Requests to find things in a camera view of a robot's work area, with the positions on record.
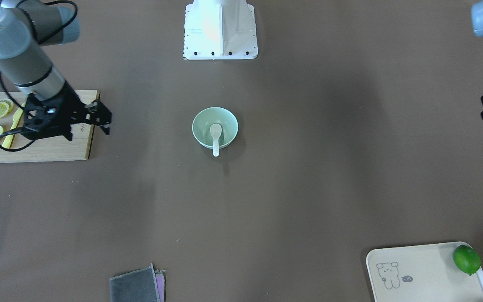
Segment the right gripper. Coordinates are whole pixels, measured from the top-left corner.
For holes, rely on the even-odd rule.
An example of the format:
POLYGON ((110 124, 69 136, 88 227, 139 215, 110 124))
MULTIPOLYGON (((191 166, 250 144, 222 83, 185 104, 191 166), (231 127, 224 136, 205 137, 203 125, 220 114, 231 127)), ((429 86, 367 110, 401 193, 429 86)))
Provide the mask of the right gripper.
POLYGON ((68 82, 53 97, 44 101, 33 97, 27 98, 25 111, 35 111, 33 117, 25 118, 23 136, 29 140, 47 139, 63 136, 73 140, 72 125, 85 116, 85 104, 68 82))

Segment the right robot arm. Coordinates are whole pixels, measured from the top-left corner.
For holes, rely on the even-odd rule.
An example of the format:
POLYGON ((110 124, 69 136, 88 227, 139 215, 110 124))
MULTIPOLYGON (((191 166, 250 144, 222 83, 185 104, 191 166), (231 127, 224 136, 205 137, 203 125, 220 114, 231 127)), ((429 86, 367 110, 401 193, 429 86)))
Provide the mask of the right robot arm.
POLYGON ((70 0, 0 0, 0 77, 27 95, 21 134, 31 141, 55 136, 71 141, 72 125, 88 114, 43 50, 79 38, 77 15, 70 0))

